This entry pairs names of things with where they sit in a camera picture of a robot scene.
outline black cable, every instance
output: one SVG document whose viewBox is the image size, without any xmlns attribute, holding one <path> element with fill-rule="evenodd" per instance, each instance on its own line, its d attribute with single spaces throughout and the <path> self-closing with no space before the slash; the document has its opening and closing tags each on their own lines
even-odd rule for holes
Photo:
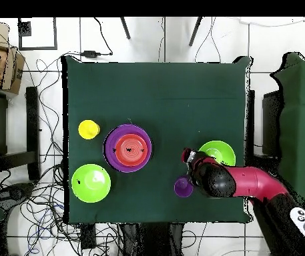
<svg viewBox="0 0 305 256">
<path fill-rule="evenodd" d="M 99 26 L 100 26 L 100 33 L 101 33 L 101 36 L 102 36 L 102 38 L 103 38 L 103 41 L 105 41 L 107 48 L 111 51 L 111 52 L 108 53 L 108 54 L 101 54 L 101 55 L 103 55 L 103 56 L 104 56 L 104 55 L 113 55 L 113 51 L 109 48 L 109 46 L 108 46 L 108 44 L 107 44 L 107 41 L 106 41 L 105 37 L 104 37 L 103 34 L 102 34 L 102 26 L 101 26 L 101 23 L 97 20 L 96 17 L 94 17 L 94 19 L 97 21 L 97 23 L 99 23 Z"/>
<path fill-rule="evenodd" d="M 253 144 L 253 146 L 256 146 L 256 147 L 263 147 L 263 145 L 257 145 L 257 144 Z"/>
<path fill-rule="evenodd" d="M 53 140 L 53 135 L 54 135 L 54 133 L 55 133 L 55 131 L 56 131 L 56 129 L 57 129 L 57 126 L 58 126 L 58 124 L 59 124 L 59 115 L 57 114 L 57 112 L 56 112 L 55 110 L 53 110 L 52 108 L 46 106 L 46 104 L 44 104 L 44 103 L 42 102 L 42 100 L 41 100 L 41 95 L 42 95 L 42 92 L 44 92 L 44 90 L 48 89 L 49 87 L 51 87 L 52 85 L 56 84 L 56 83 L 59 81 L 60 73 L 59 73 L 59 67 L 58 67 L 58 61 L 57 61 L 57 60 L 56 60 L 56 65 L 57 65 L 57 70 L 58 70 L 58 74 L 59 74 L 59 75 L 58 75 L 58 78 L 57 78 L 56 81 L 54 81 L 52 84 L 48 85 L 46 88 L 44 88 L 42 91 L 40 91 L 39 96 L 38 96 L 39 102 L 42 104 L 42 109 L 43 109 L 43 112 L 44 112 L 44 114 L 45 114 L 45 117 L 46 117 L 47 121 L 44 121 L 42 118 L 41 118 L 41 120 L 44 121 L 44 122 L 48 125 L 48 128 L 49 128 L 49 130 L 50 130 L 50 132 L 51 132 L 51 143 L 52 143 L 52 145 L 53 145 L 53 152 L 54 152 L 54 155 L 55 155 L 55 149 L 57 149 L 61 154 L 63 154 L 63 151 L 61 150 L 61 148 L 59 147 L 59 145 Z M 51 126 L 50 126 L 49 120 L 48 120 L 48 118 L 47 118 L 47 113 L 45 112 L 45 107 L 48 108 L 49 110 L 53 111 L 53 112 L 55 113 L 56 117 L 57 117 L 57 123 L 56 123 L 56 125 L 55 125 L 53 131 L 51 130 Z"/>
<path fill-rule="evenodd" d="M 215 44 L 215 41 L 214 41 L 214 38 L 213 38 L 213 35 L 212 35 L 212 33 L 213 33 L 213 28 L 214 28 L 214 24 L 215 24 L 215 20 L 216 20 L 216 17 L 214 18 L 214 22 L 213 22 L 213 24 L 212 24 L 212 29 L 211 29 L 211 31 L 210 31 L 210 37 L 212 38 L 213 44 L 214 44 L 214 46 L 215 46 L 215 48 L 216 48 L 216 51 L 218 52 L 218 55 L 219 55 L 219 62 L 221 63 L 221 55 L 220 55 L 219 49 L 217 48 L 217 46 L 216 46 L 216 44 Z"/>
<path fill-rule="evenodd" d="M 163 34 L 164 34 L 164 28 L 163 28 L 163 22 L 164 22 L 164 17 L 162 17 L 162 24 L 160 25 L 163 29 Z M 161 41 L 160 41 L 160 49 L 162 48 L 162 41 L 164 39 L 164 36 L 162 37 Z M 158 51 L 158 62 L 160 62 L 160 50 Z"/>
<path fill-rule="evenodd" d="M 198 256 L 198 253 L 200 252 L 200 246 L 201 246 L 201 242 L 202 242 L 202 239 L 203 239 L 203 234 L 204 234 L 204 231 L 206 230 L 207 224 L 208 223 L 206 223 L 206 225 L 204 226 L 204 229 L 203 229 L 203 232 L 202 232 L 202 235 L 201 235 L 201 239 L 200 239 L 200 243 L 198 244 L 198 250 L 196 252 L 197 253 L 196 256 Z"/>
<path fill-rule="evenodd" d="M 212 32 L 212 28 L 213 28 L 213 17 L 212 17 L 212 23 L 210 24 L 209 32 L 208 32 L 206 38 L 205 38 L 205 39 L 203 40 L 203 42 L 201 43 L 200 47 L 198 47 L 198 50 L 197 50 L 197 52 L 196 52 L 196 55 L 195 55 L 195 63 L 196 63 L 196 58 L 197 58 L 197 56 L 198 56 L 198 51 L 201 49 L 202 45 L 203 45 L 204 42 L 207 40 L 209 34 Z"/>
<path fill-rule="evenodd" d="M 182 247 L 182 249 L 185 249 L 185 248 L 189 248 L 189 247 L 192 247 L 194 244 L 195 244 L 195 242 L 196 242 L 196 235 L 195 235 L 195 233 L 193 232 L 193 231 L 188 231 L 189 233 L 192 233 L 193 235 L 194 235 L 194 242 L 191 244 L 191 245 L 188 245 L 188 246 L 186 246 L 186 247 Z"/>
<path fill-rule="evenodd" d="M 7 177 L 5 177 L 1 182 L 0 182 L 0 190 L 4 189 L 4 186 L 8 187 L 8 185 L 4 185 L 4 181 L 6 181 L 8 178 L 10 178 L 11 176 L 11 172 L 10 170 L 5 170 L 6 172 L 9 173 L 9 175 Z"/>
</svg>

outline cable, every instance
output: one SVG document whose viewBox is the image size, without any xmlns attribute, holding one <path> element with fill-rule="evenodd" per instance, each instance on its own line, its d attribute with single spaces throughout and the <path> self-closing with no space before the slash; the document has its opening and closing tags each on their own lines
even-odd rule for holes
<svg viewBox="0 0 305 256">
<path fill-rule="evenodd" d="M 202 47 L 202 45 L 203 45 L 203 43 L 207 40 L 207 38 L 208 38 L 208 36 L 209 36 L 209 34 L 211 33 L 211 31 L 212 31 L 212 28 L 213 28 L 213 17 L 212 17 L 212 23 L 211 23 L 211 25 L 210 25 L 210 30 L 209 30 L 209 32 L 208 32 L 208 34 L 207 34 L 207 36 L 206 36 L 206 38 L 203 40 L 203 42 L 202 42 L 202 44 L 200 45 L 200 47 L 198 48 L 198 51 L 201 49 L 201 47 Z M 197 58 L 197 56 L 198 56 L 198 51 L 196 52 L 196 55 L 195 55 L 195 63 L 196 63 L 196 58 Z"/>
<path fill-rule="evenodd" d="M 191 245 L 188 245 L 188 246 L 186 246 L 186 247 L 182 247 L 182 249 L 186 249 L 186 248 L 192 247 L 192 246 L 195 244 L 196 239 L 197 239 L 197 237 L 196 237 L 196 235 L 195 235 L 195 233 L 194 233 L 193 231 L 183 231 L 182 236 L 183 236 L 183 234 L 186 233 L 186 232 L 192 233 L 192 234 L 194 235 L 194 239 L 195 239 L 195 240 L 194 240 L 194 242 L 193 242 Z"/>
<path fill-rule="evenodd" d="M 215 20 L 216 20 L 216 17 L 214 18 L 214 22 L 212 23 L 212 29 L 210 31 L 210 37 L 212 38 L 212 41 L 213 41 L 213 44 L 216 48 L 216 51 L 218 52 L 218 55 L 219 55 L 219 62 L 221 63 L 221 55 L 220 55 L 220 52 L 219 52 L 219 49 L 218 47 L 216 46 L 215 44 L 215 41 L 214 41 L 214 38 L 213 38 L 213 35 L 212 35 L 212 32 L 213 32 L 213 28 L 214 28 L 214 24 L 215 24 Z"/>
<path fill-rule="evenodd" d="M 101 36 L 102 36 L 102 38 L 103 38 L 103 41 L 105 41 L 107 48 L 111 51 L 111 52 L 108 53 L 108 54 L 100 54 L 100 55 L 113 55 L 113 51 L 109 48 L 109 46 L 108 46 L 108 44 L 107 44 L 107 41 L 106 41 L 105 37 L 104 37 L 103 34 L 102 34 L 102 26 L 101 26 L 101 23 L 97 20 L 96 17 L 94 17 L 94 19 L 97 21 L 97 23 L 99 23 L 99 26 L 100 26 L 100 33 L 101 33 Z"/>
<path fill-rule="evenodd" d="M 206 230 L 207 224 L 208 223 L 206 223 L 206 225 L 204 226 L 204 229 L 203 229 L 203 232 L 202 232 L 202 235 L 201 235 L 201 239 L 200 239 L 200 243 L 198 244 L 198 250 L 196 252 L 197 253 L 196 256 L 198 256 L 198 253 L 200 252 L 200 246 L 201 246 L 201 242 L 202 242 L 202 239 L 203 239 L 203 234 L 204 234 L 204 231 Z"/>
<path fill-rule="evenodd" d="M 228 252 L 222 254 L 221 256 L 227 255 L 227 254 L 232 253 L 232 252 L 239 252 L 239 251 L 249 251 L 249 252 L 270 252 L 270 251 L 267 251 L 267 250 L 249 250 L 249 249 L 241 249 L 241 250 L 228 251 Z"/>
<path fill-rule="evenodd" d="M 163 22 L 164 22 L 164 17 L 162 17 L 162 24 L 160 25 L 162 27 L 162 29 L 163 29 L 163 34 L 164 34 Z M 160 49 L 162 48 L 162 41 L 163 41 L 163 39 L 164 39 L 164 36 L 160 40 Z M 160 62 L 160 50 L 158 51 L 158 63 L 159 62 Z"/>
<path fill-rule="evenodd" d="M 303 21 L 305 21 L 305 19 L 303 19 L 303 20 L 300 20 L 300 21 L 295 21 L 294 23 L 285 23 L 285 24 L 283 24 L 283 25 L 262 25 L 262 24 L 260 24 L 260 23 L 250 23 L 251 25 L 257 25 L 257 26 L 259 26 L 259 27 L 285 27 L 285 26 L 287 26 L 287 25 L 295 25 L 296 23 L 301 23 L 301 22 L 303 22 Z"/>
<path fill-rule="evenodd" d="M 10 170 L 5 170 L 6 172 L 8 172 L 9 173 L 9 175 L 7 176 L 7 177 L 5 177 L 1 182 L 0 182 L 0 190 L 2 190 L 2 189 L 4 189 L 4 186 L 8 186 L 8 185 L 4 185 L 3 183 L 4 183 L 4 181 L 6 181 L 8 178 L 10 178 L 10 176 L 11 176 L 11 172 L 10 172 Z"/>
</svg>

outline white floor tile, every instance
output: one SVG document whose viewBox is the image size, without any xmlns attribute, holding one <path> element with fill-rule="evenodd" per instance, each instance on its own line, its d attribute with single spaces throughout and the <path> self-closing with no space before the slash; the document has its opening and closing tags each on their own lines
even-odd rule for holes
<svg viewBox="0 0 305 256">
<path fill-rule="evenodd" d="M 250 202 L 248 202 L 248 211 L 252 215 L 252 221 L 246 224 L 246 236 L 247 237 L 261 237 L 263 236 L 256 216 L 253 212 L 253 206 Z"/>
<path fill-rule="evenodd" d="M 31 25 L 34 25 L 34 22 L 39 21 L 39 18 L 31 18 L 33 22 Z M 9 42 L 10 44 L 18 47 L 19 38 L 18 38 L 18 19 L 11 18 L 0 18 L 0 22 L 8 24 L 10 27 L 9 32 Z M 43 60 L 47 65 L 50 65 L 54 60 L 59 56 L 68 52 L 77 52 L 80 51 L 80 40 L 79 40 L 79 18 L 78 17 L 58 17 L 56 18 L 56 29 L 57 29 L 57 50 L 32 50 L 32 51 L 19 51 L 25 57 L 27 66 L 24 66 L 24 70 L 43 70 L 45 68 L 44 64 L 41 61 L 37 62 L 38 59 Z M 41 30 L 41 34 L 34 35 L 36 38 L 44 38 L 46 36 L 46 31 Z M 57 68 L 56 63 L 53 63 L 48 70 L 56 71 L 61 70 L 60 60 Z"/>
<path fill-rule="evenodd" d="M 198 237 L 194 243 L 194 238 L 183 238 L 182 252 L 184 256 L 197 256 L 200 239 Z M 244 239 L 204 237 L 198 256 L 244 256 Z"/>
<path fill-rule="evenodd" d="M 279 90 L 279 86 L 268 73 L 251 73 L 250 89 L 256 92 L 254 100 L 254 144 L 262 145 L 262 100 L 264 94 Z"/>
<path fill-rule="evenodd" d="M 197 17 L 166 18 L 166 61 L 194 62 L 196 53 L 210 30 L 211 17 L 204 17 L 196 34 L 193 46 L 189 46 L 190 38 Z M 235 19 L 216 17 L 212 36 L 220 52 L 221 63 L 232 63 L 239 56 L 248 54 L 248 27 L 239 24 Z M 213 40 L 208 35 L 198 51 L 197 62 L 218 62 L 219 55 Z"/>
<path fill-rule="evenodd" d="M 31 36 L 22 37 L 23 48 L 54 47 L 53 17 L 21 18 L 30 22 Z"/>
<path fill-rule="evenodd" d="M 119 17 L 97 19 L 101 23 L 103 36 L 113 55 L 97 59 L 82 57 L 83 62 L 158 61 L 158 49 L 163 37 L 160 27 L 162 17 L 125 17 L 131 39 L 126 38 Z M 92 17 L 81 18 L 81 50 L 94 50 L 103 54 L 110 52 L 101 36 L 99 24 Z"/>
<path fill-rule="evenodd" d="M 269 256 L 270 250 L 264 238 L 246 238 L 246 256 Z"/>
<path fill-rule="evenodd" d="M 250 25 L 251 71 L 276 71 L 283 55 L 293 51 L 305 56 L 305 21 L 283 27 Z"/>
<path fill-rule="evenodd" d="M 201 236 L 206 223 L 188 222 L 184 225 L 183 231 L 192 231 L 197 236 Z M 226 236 L 239 237 L 244 235 L 244 224 L 241 223 L 208 223 L 205 236 Z"/>
</svg>

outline green bowl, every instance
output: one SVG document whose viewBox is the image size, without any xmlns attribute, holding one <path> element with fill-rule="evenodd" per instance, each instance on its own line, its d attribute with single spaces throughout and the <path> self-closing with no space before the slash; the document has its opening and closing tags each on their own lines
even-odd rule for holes
<svg viewBox="0 0 305 256">
<path fill-rule="evenodd" d="M 235 153 L 230 145 L 223 141 L 209 141 L 203 144 L 199 151 L 207 153 L 210 157 L 214 157 L 218 163 L 235 166 Z"/>
<path fill-rule="evenodd" d="M 87 164 L 74 172 L 71 188 L 81 201 L 94 203 L 101 201 L 109 193 L 111 178 L 103 167 Z"/>
</svg>

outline purple bowl rim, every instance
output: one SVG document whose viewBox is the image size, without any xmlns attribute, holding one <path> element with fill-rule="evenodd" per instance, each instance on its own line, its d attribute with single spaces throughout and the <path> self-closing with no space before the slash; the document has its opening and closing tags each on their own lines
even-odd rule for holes
<svg viewBox="0 0 305 256">
<path fill-rule="evenodd" d="M 126 130 L 128 130 L 128 131 L 132 131 L 133 129 L 135 131 L 137 131 L 139 136 L 147 144 L 148 152 L 147 152 L 147 156 L 146 156 L 145 160 L 142 163 L 140 163 L 139 165 L 136 165 L 133 167 L 119 164 L 119 162 L 116 163 L 115 159 L 111 156 L 112 152 L 111 152 L 110 143 L 117 142 L 117 140 L 113 141 L 111 138 L 113 138 L 113 136 L 115 136 L 115 131 L 117 131 L 118 129 L 124 130 L 124 127 L 126 127 L 127 128 Z M 105 141 L 103 142 L 103 156 L 105 157 L 106 162 L 108 163 L 108 165 L 110 165 L 111 167 L 113 167 L 114 169 L 116 169 L 117 171 L 120 171 L 122 173 L 133 173 L 135 171 L 140 170 L 142 167 L 144 167 L 147 164 L 147 162 L 149 161 L 149 158 L 151 157 L 151 151 L 152 151 L 152 144 L 151 144 L 151 139 L 149 138 L 149 135 L 141 127 L 134 125 L 134 124 L 122 124 L 122 125 L 117 126 L 116 128 L 112 129 L 109 132 L 109 134 L 105 138 Z"/>
</svg>

